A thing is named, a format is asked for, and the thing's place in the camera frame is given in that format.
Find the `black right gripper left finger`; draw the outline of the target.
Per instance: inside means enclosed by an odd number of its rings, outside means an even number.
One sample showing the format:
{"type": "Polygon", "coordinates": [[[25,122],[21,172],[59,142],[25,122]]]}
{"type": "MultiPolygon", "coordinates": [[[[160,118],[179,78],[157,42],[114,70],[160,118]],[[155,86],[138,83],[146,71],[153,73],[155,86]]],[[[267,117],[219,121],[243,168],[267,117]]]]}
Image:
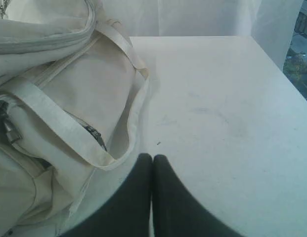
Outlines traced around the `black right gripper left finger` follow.
{"type": "Polygon", "coordinates": [[[64,237],[148,237],[152,156],[139,154],[126,180],[105,204],[64,237]]]}

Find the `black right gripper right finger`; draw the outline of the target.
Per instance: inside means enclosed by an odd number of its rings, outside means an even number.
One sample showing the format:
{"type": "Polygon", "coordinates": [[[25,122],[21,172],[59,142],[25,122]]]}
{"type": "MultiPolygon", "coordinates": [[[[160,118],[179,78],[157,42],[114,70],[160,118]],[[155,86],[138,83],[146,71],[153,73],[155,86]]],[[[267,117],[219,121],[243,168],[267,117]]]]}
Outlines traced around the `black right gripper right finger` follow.
{"type": "Polygon", "coordinates": [[[196,200],[165,155],[153,159],[152,205],[156,237],[241,236],[196,200]]]}

